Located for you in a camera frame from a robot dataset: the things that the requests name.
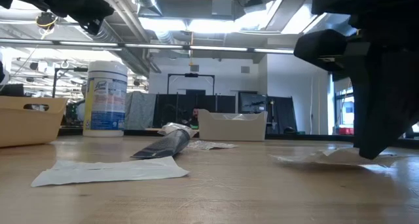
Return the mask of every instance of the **tan plastic bin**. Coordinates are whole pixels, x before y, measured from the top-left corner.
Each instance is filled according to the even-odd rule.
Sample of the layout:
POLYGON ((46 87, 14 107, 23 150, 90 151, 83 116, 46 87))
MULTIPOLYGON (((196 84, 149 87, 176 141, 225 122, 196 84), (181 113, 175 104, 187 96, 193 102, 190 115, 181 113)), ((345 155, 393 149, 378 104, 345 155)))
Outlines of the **tan plastic bin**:
POLYGON ((0 147, 48 143, 57 138, 67 99, 0 96, 0 147), (47 111, 24 109, 47 105, 47 111))
POLYGON ((198 114, 199 138, 221 141, 263 141, 267 112, 240 115, 210 113, 200 109, 198 114))

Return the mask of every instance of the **red object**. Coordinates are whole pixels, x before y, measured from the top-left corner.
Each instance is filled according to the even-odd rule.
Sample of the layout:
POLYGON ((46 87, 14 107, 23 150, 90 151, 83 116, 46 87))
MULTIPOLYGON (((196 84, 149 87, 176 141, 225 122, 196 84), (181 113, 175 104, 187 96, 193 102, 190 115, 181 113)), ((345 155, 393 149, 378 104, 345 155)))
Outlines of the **red object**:
POLYGON ((353 135, 353 128, 339 128, 339 135, 353 135))

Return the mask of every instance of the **workbench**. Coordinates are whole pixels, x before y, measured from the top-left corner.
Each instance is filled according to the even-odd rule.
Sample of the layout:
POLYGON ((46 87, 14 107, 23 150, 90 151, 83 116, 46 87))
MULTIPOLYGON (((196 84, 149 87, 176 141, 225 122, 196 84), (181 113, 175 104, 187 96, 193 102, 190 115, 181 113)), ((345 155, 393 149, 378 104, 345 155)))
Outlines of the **workbench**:
MULTIPOLYGON (((186 148, 190 174, 173 179, 30 187, 56 159, 121 162, 159 138, 62 136, 46 145, 0 149, 0 223, 417 223, 419 158, 391 168, 281 166, 268 155, 350 147, 323 141, 234 142, 186 148)), ((392 149, 399 155, 419 151, 392 149)))

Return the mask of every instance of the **gray cloth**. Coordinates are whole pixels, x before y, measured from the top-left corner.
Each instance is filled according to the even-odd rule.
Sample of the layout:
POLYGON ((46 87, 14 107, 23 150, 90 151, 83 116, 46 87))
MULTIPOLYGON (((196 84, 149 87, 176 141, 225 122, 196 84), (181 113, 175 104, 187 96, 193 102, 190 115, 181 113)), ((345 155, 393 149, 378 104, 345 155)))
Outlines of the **gray cloth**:
POLYGON ((155 94, 127 93, 125 98, 125 130, 145 130, 153 126, 155 94))

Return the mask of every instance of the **black plastic bag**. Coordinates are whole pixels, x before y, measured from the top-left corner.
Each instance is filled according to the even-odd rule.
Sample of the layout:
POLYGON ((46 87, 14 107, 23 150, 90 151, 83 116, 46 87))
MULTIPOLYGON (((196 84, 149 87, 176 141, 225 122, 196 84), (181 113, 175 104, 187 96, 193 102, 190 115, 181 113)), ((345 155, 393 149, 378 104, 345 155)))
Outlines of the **black plastic bag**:
POLYGON ((135 159, 157 159, 174 156, 189 144, 191 137, 182 129, 174 130, 146 148, 132 155, 135 159))

